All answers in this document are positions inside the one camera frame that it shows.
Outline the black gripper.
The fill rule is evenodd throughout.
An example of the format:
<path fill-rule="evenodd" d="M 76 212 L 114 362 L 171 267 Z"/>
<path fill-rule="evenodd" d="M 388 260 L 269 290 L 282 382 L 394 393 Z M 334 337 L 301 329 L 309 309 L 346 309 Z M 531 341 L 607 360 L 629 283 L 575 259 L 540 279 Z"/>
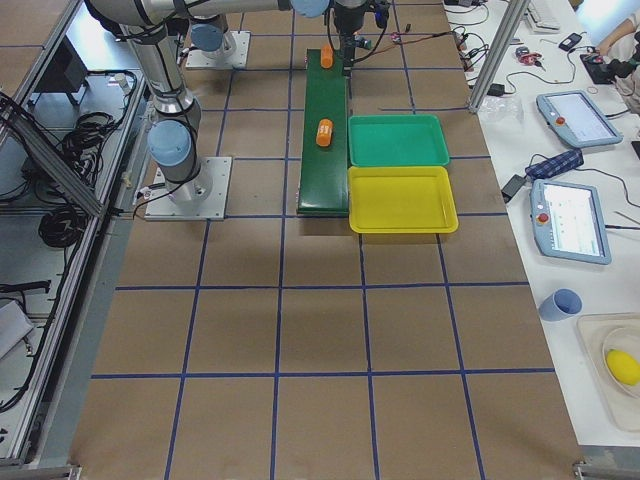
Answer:
<path fill-rule="evenodd" d="M 354 66 L 356 32 L 364 24 L 364 16 L 368 11 L 366 0 L 335 0 L 332 3 L 334 26 L 339 36 L 342 59 L 342 75 L 350 78 Z"/>

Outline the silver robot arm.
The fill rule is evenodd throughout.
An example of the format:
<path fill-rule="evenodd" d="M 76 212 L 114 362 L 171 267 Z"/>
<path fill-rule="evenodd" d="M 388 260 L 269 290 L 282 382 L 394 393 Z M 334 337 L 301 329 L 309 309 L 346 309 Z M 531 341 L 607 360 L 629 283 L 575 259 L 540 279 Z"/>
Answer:
<path fill-rule="evenodd" d="M 186 87 L 168 39 L 174 18 L 214 21 L 227 13 L 293 8 L 290 1 L 94 1 L 93 8 L 117 23 L 153 94 L 155 123 L 147 145 L 165 179 L 170 201 L 194 207 L 211 195 L 213 178 L 196 150 L 201 108 Z"/>

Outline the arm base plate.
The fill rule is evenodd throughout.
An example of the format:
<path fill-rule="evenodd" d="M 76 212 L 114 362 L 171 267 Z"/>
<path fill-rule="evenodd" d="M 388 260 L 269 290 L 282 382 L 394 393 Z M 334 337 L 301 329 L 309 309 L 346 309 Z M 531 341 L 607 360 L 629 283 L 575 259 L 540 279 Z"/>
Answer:
<path fill-rule="evenodd" d="M 242 70 L 246 68 L 250 31 L 192 32 L 187 55 L 189 70 Z"/>
<path fill-rule="evenodd" d="M 148 221 L 223 220 L 232 170 L 231 157 L 199 157 L 198 176 L 168 195 L 175 188 L 164 185 L 164 174 L 156 168 L 154 181 L 162 186 L 153 189 L 145 199 L 144 219 Z"/>

